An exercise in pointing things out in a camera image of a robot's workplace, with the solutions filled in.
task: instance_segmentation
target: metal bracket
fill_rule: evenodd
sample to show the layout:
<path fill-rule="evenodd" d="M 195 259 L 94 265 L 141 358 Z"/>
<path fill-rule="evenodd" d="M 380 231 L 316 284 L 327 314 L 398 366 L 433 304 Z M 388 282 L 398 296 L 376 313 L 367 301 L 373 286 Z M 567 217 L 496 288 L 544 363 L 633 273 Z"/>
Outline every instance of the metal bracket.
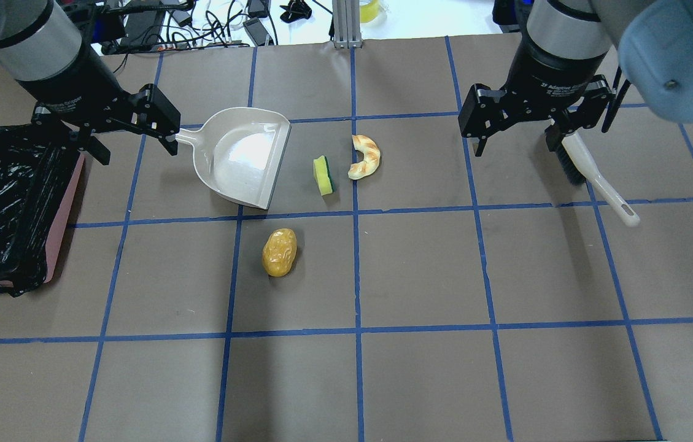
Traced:
<path fill-rule="evenodd" d="M 333 0 L 333 29 L 335 48 L 363 47 L 358 0 Z"/>

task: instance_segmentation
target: black plastic bag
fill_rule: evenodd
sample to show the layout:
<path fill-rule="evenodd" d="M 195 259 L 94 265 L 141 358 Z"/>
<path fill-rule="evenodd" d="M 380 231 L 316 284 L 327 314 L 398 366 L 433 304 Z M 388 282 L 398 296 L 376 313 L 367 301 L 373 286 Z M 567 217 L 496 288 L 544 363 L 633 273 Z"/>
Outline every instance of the black plastic bag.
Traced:
<path fill-rule="evenodd" d="M 63 124 L 0 126 L 0 293 L 20 296 L 46 277 L 46 238 L 79 159 L 68 134 Z"/>

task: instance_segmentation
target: white dustpan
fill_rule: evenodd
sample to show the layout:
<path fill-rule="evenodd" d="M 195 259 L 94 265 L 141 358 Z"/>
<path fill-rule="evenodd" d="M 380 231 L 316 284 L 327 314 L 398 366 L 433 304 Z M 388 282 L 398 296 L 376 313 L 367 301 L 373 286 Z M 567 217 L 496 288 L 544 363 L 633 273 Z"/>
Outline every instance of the white dustpan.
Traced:
<path fill-rule="evenodd" d="M 213 115 L 201 129 L 180 129 L 178 142 L 194 148 L 201 182 L 229 201 L 270 207 L 291 124 L 278 112 L 230 108 Z"/>

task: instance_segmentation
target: potato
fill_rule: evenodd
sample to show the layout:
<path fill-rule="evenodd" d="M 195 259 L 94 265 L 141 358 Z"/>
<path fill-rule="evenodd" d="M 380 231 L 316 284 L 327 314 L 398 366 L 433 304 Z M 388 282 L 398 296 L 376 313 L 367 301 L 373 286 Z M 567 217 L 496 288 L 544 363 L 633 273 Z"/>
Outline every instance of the potato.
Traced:
<path fill-rule="evenodd" d="M 261 252 L 261 265 L 270 276 L 281 277 L 289 273 L 296 257 L 295 230 L 278 229 L 270 234 Z"/>

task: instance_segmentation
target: yellow object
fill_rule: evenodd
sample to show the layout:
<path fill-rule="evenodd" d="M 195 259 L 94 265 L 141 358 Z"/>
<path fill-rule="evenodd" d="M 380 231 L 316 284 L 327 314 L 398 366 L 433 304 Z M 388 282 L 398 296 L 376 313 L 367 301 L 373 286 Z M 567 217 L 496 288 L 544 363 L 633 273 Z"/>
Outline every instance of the yellow object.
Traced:
<path fill-rule="evenodd" d="M 313 160 L 313 178 L 316 180 L 316 185 L 319 186 L 319 193 L 322 196 L 329 195 L 335 190 L 333 177 L 330 176 L 330 163 L 327 162 L 327 157 L 324 155 Z"/>
<path fill-rule="evenodd" d="M 349 168 L 349 178 L 361 179 L 375 173 L 382 154 L 374 140 L 365 135 L 352 135 L 352 144 L 355 150 L 363 153 L 363 160 Z"/>
<path fill-rule="evenodd" d="M 360 23 L 368 23 L 379 15 L 379 0 L 360 0 Z"/>
<path fill-rule="evenodd" d="M 296 257 L 295 230 L 278 229 L 261 252 L 261 265 L 270 276 L 281 277 L 289 273 Z"/>

